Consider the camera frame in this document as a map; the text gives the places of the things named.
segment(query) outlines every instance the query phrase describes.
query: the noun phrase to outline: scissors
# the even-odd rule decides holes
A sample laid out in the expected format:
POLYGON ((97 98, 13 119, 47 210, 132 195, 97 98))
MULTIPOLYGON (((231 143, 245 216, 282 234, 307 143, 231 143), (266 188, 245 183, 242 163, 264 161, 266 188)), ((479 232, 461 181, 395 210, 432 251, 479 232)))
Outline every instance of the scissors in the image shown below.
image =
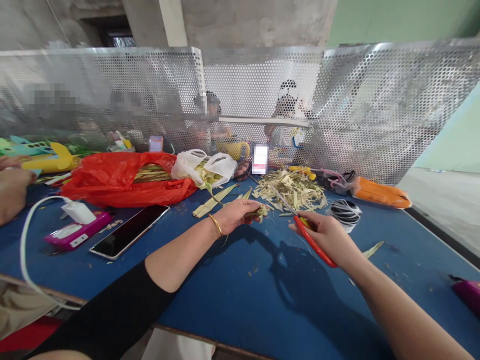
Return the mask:
POLYGON ((317 245, 317 243, 312 239, 312 237, 309 235, 309 233, 305 229, 305 228, 309 228, 310 230, 312 230, 307 220, 299 216, 299 214, 285 201, 284 197, 280 195, 279 191, 276 188, 274 188, 272 185, 270 185, 270 187, 273 189, 273 191, 278 196, 278 198, 283 201, 288 211, 290 211, 293 214, 293 220, 295 221, 298 230, 300 230, 301 235, 305 238, 305 240, 311 246, 313 251, 315 251, 316 254, 320 257, 320 259, 322 259, 329 267, 337 268, 338 267, 337 264, 334 263, 334 261, 322 251, 322 249, 317 245))

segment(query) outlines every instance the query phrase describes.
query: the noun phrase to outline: hand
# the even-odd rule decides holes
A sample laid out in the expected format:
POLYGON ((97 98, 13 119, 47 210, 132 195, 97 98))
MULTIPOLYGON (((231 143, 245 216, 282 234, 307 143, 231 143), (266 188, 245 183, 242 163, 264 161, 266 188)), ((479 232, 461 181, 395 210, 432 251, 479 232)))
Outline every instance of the hand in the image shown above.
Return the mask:
POLYGON ((213 217, 220 225, 221 233, 228 235, 241 224, 251 224, 252 220, 258 221, 258 218, 246 215, 253 213, 259 207, 260 203, 254 200, 236 199, 217 211, 213 217))
POLYGON ((0 171, 6 168, 21 168, 23 163, 22 159, 31 160, 32 158, 28 155, 0 156, 0 171))
POLYGON ((22 168, 11 168, 0 171, 0 187, 4 188, 10 184, 27 187, 35 182, 37 176, 33 171, 22 168))
MULTIPOLYGON (((346 273, 367 260, 337 219, 311 211, 299 211, 298 215, 308 220, 313 231, 306 231, 313 241, 346 273)), ((302 235, 295 224, 288 227, 302 235)))

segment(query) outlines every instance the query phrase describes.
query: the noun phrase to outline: black smartphone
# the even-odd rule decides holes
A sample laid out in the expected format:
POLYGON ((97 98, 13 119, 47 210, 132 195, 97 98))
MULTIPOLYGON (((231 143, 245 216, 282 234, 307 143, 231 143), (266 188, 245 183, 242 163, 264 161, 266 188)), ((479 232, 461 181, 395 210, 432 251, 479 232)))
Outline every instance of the black smartphone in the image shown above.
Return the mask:
POLYGON ((264 175, 269 170, 269 144, 256 143, 253 146, 252 174, 264 175))
POLYGON ((114 232, 97 242, 89 250, 110 260, 116 260, 134 242, 145 234, 163 215, 169 206, 148 206, 120 225, 114 232))

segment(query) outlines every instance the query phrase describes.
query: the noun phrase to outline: bracelet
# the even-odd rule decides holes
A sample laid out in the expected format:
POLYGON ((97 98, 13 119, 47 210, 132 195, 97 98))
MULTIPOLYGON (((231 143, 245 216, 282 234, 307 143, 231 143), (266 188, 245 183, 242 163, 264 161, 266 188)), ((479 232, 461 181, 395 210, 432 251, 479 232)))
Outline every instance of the bracelet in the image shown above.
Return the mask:
POLYGON ((222 228, 220 227, 219 223, 217 222, 217 220, 215 220, 215 218, 212 215, 208 214, 208 216, 210 217, 210 219, 213 220, 216 227, 218 228, 218 231, 220 232, 220 237, 222 237, 224 234, 222 234, 222 228))

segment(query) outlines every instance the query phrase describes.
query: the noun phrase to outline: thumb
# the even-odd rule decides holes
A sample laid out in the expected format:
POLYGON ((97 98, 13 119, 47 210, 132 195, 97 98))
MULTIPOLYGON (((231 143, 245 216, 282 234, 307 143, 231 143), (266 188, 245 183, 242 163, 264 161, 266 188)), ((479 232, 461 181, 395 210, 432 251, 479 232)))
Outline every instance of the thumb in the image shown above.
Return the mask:
POLYGON ((243 202, 242 212, 244 214, 253 213, 260 207, 260 203, 255 200, 244 199, 242 200, 242 202, 243 202))

